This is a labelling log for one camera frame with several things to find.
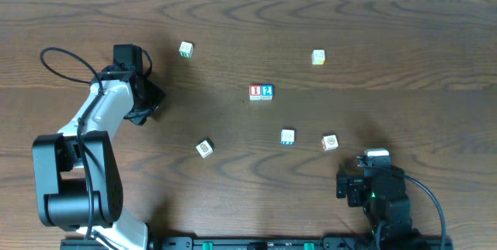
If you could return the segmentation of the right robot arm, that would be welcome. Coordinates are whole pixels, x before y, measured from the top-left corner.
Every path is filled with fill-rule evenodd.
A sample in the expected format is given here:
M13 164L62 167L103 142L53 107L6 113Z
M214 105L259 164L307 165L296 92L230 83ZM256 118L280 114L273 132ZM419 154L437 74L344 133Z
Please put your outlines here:
M357 238L355 249L426 250L430 246L412 226L411 202L406 193L404 171L384 159L361 156L363 174L339 166L336 197L346 198L350 207L363 209L371 234Z

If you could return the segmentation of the red number 1 block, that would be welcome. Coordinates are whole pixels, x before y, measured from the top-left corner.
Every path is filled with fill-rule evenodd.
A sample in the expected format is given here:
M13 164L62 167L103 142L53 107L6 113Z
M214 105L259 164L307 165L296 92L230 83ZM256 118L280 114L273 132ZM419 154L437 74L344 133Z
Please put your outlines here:
M260 100L261 97L262 97L261 85L250 85L249 86L249 99L250 100Z

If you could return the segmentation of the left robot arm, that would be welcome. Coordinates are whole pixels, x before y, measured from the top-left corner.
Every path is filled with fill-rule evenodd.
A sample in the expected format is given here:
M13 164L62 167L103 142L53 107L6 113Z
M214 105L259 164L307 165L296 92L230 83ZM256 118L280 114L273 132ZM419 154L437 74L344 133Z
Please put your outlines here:
M123 120L143 125L164 99L150 73L107 67L90 81L89 96L70 122L33 142L40 221L83 234L82 247L149 247L148 226L123 206L112 139Z

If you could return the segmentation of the blue number 2 block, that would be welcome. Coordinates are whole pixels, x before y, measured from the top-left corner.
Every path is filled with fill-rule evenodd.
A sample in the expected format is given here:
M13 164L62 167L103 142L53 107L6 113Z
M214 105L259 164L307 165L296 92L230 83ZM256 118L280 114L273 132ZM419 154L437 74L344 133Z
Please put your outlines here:
M261 85L261 100L272 100L273 93L273 85Z

